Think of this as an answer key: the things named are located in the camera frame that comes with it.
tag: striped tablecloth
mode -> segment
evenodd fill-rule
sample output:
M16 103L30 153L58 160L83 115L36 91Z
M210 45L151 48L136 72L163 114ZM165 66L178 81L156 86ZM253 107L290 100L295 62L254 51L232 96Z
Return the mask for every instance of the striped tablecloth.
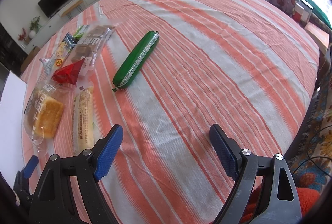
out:
M103 18L124 18L104 47L91 77L97 137L113 124L123 143L101 189L123 224L209 223L233 182L210 144L219 123L240 147L255 154L285 153L308 108L318 47L291 18L264 0L100 0L72 19L40 50L22 75L26 99L67 32ZM149 30L160 42L125 91L112 78ZM31 178L56 152L72 156L72 104ZM24 158L36 151L23 131ZM73 182L81 218L87 222Z

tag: potted plant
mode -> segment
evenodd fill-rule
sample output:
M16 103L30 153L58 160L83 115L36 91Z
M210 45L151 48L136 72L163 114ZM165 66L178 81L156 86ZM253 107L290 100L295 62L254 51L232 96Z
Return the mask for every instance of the potted plant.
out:
M34 19L30 21L30 33L29 37L32 39L36 33L39 31L41 28L41 25L39 24L40 21L40 16L36 16Z

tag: metal screw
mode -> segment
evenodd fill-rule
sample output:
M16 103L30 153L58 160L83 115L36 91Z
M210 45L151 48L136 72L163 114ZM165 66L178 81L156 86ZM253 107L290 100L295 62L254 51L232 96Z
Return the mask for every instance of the metal screw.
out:
M49 157L50 160L56 160L58 158L57 154L53 154Z
M243 149L242 150L242 154L246 155L246 156L250 156L251 155L251 151L249 149Z
M283 160L283 155L282 154L276 154L276 158L278 160Z
M92 153L91 149L84 149L83 150L83 155L84 156L89 156Z

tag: packaged snack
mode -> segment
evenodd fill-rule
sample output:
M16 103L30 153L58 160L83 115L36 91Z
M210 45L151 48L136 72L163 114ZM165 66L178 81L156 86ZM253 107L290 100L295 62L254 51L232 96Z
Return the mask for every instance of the packaged snack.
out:
M35 145L55 136L68 89L51 83L36 85L24 111L24 128Z
M52 76L52 79L58 83L69 83L75 85L84 61L85 58L82 58L80 61L56 70Z
M158 31L149 31L144 35L114 75L112 81L115 85L114 92L118 89L127 88L132 83L158 42Z
M76 40L80 40L81 37L83 36L83 34L88 30L89 25L85 25L85 26L80 26L79 29L75 32L75 34L73 35L73 37Z
M73 109L73 150L78 155L84 149L93 148L93 86L79 92L74 98Z
M119 22L111 20L98 21L89 26L88 31L78 41L65 66L80 61L85 58L84 64L79 73L80 76L91 76L95 70L96 60L99 57L104 44L111 36Z
M55 70L59 69L62 63L65 61L66 57L72 51L77 41L67 33L61 43L52 54L51 58L41 58L39 59L46 71L47 75L52 74Z

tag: tv stand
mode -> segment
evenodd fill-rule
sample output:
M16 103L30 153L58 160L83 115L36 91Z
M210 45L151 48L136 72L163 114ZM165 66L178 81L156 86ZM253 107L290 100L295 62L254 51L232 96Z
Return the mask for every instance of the tv stand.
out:
M53 14L51 14L51 16L49 17L50 19L55 16L58 12L60 11L60 9L58 9L56 12L54 12Z
M71 0L65 6L63 6L58 12L56 12L43 27L37 32L35 37L29 42L26 47L20 46L27 54L31 52L31 50L38 46L42 48L49 39L67 22L71 20L71 11L79 10L79 12L83 11L84 9L88 8L92 4L96 3L99 0ZM73 8L68 12L68 10L77 4L79 4L80 8Z

